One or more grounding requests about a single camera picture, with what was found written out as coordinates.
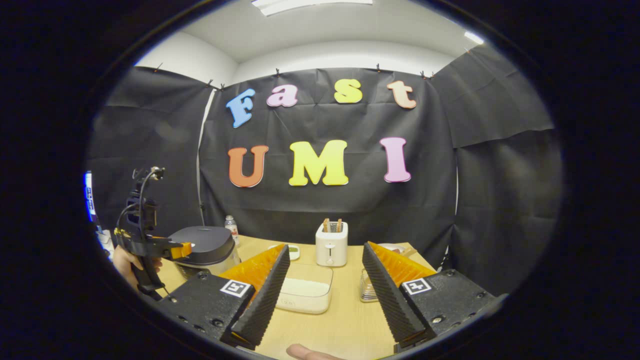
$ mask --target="wooden table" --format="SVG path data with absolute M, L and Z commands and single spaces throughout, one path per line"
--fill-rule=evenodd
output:
M 248 259 L 279 243 L 240 235 L 238 253 L 241 259 Z M 295 245 L 300 247 L 300 258 L 292 263 L 316 265 L 315 245 Z M 291 344 L 300 343 L 312 350 L 348 360 L 371 360 L 392 355 L 396 342 L 380 303 L 360 301 L 360 274 L 364 268 L 362 250 L 362 246 L 349 246 L 347 264 L 332 268 L 332 298 L 326 312 L 313 315 L 276 308 L 262 343 L 255 351 L 275 359 L 292 359 L 285 350 Z M 409 258 L 433 269 L 418 253 Z M 165 259 L 158 275 L 168 291 L 175 290 L 185 281 L 176 265 Z

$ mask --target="white toaster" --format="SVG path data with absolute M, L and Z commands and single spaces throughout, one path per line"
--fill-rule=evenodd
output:
M 329 222 L 332 233 L 323 232 L 320 224 L 316 231 L 316 263 L 323 266 L 342 266 L 347 263 L 347 237 L 349 225 L 342 222 L 337 233 L 337 222 Z

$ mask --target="orange letter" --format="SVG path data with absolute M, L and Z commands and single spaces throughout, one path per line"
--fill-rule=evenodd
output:
M 410 86 L 405 86 L 402 81 L 398 80 L 388 84 L 387 88 L 393 90 L 394 99 L 398 105 L 405 109 L 413 109 L 415 107 L 415 100 L 409 100 L 407 95 L 407 92 L 413 91 Z
M 242 158 L 246 154 L 244 147 L 234 147 L 229 150 L 229 180 L 239 188 L 252 188 L 260 183 L 264 175 L 264 153 L 269 151 L 266 145 L 251 148 L 253 153 L 253 174 L 242 175 Z

